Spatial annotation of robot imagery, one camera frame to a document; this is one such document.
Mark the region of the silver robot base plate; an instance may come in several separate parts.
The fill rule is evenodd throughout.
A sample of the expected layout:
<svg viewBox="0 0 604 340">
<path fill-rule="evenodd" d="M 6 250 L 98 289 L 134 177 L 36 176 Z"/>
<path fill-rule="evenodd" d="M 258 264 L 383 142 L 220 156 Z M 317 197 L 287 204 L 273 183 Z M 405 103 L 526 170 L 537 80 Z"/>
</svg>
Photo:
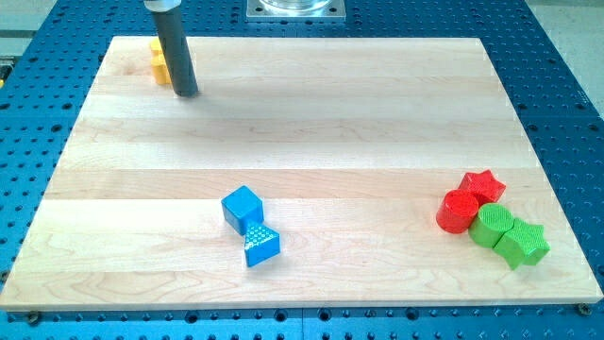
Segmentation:
<svg viewBox="0 0 604 340">
<path fill-rule="evenodd" d="M 247 22 L 329 22 L 346 18 L 344 0 L 247 0 Z"/>
</svg>

